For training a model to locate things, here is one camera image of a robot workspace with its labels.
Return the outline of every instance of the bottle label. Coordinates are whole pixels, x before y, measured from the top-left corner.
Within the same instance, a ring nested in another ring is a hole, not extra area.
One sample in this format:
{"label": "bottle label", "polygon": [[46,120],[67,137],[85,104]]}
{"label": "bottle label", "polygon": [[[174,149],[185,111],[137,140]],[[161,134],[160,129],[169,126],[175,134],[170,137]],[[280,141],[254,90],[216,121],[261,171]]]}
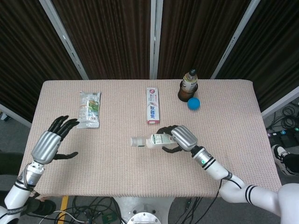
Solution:
{"label": "bottle label", "polygon": [[176,143],[176,141],[173,140],[173,137],[168,134],[152,134],[151,141],[155,145]]}
{"label": "bottle label", "polygon": [[197,79],[189,81],[186,76],[183,78],[182,90],[188,93],[192,93],[196,88]]}

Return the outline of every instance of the white bottle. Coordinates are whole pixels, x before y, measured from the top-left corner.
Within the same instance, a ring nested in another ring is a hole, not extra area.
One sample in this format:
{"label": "white bottle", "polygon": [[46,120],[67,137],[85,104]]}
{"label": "white bottle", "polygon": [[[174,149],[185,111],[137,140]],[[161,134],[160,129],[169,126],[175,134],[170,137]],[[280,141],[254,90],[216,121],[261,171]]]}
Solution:
{"label": "white bottle", "polygon": [[156,148],[156,147],[167,147],[174,148],[178,144],[173,137],[168,134],[151,134],[148,137],[132,137],[131,146],[133,147],[147,147],[147,148]]}

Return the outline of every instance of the dark curtain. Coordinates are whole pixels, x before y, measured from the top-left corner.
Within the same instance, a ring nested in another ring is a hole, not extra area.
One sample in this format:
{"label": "dark curtain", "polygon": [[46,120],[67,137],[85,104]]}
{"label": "dark curtain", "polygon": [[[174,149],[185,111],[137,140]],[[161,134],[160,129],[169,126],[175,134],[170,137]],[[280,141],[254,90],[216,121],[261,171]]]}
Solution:
{"label": "dark curtain", "polygon": [[211,77],[250,0],[164,0],[158,78]]}
{"label": "dark curtain", "polygon": [[148,79],[150,0],[52,1],[90,79]]}
{"label": "dark curtain", "polygon": [[46,80],[81,79],[38,0],[0,1],[0,103],[32,121]]}
{"label": "dark curtain", "polygon": [[217,78],[253,81],[261,111],[299,86],[299,1],[261,1]]}

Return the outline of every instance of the white toothpaste box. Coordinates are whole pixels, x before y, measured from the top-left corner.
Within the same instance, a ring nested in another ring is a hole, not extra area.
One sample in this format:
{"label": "white toothpaste box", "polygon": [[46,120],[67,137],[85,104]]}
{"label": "white toothpaste box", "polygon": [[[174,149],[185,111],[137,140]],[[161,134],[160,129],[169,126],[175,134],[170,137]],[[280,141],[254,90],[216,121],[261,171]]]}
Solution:
{"label": "white toothpaste box", "polygon": [[148,124],[160,123],[158,88],[146,88],[146,115]]}

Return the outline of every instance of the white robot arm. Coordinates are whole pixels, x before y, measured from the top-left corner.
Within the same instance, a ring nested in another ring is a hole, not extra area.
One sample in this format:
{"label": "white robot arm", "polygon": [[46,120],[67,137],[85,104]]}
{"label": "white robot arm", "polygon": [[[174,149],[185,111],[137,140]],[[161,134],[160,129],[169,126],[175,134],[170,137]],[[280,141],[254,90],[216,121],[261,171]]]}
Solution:
{"label": "white robot arm", "polygon": [[281,224],[299,224],[299,184],[282,186],[278,192],[245,184],[226,170],[204,147],[197,146],[197,138],[185,127],[177,126],[171,135],[184,151],[191,152],[201,167],[215,180],[227,180],[220,188],[222,198],[230,203],[250,203],[281,217]]}
{"label": "white robot arm", "polygon": [[79,122],[68,120],[68,116],[57,118],[48,131],[44,132],[32,150],[33,162],[27,164],[5,198],[6,208],[0,206],[0,224],[18,223],[20,214],[26,210],[26,201],[44,172],[44,165],[52,160],[70,159],[78,154],[57,154],[60,143]]}

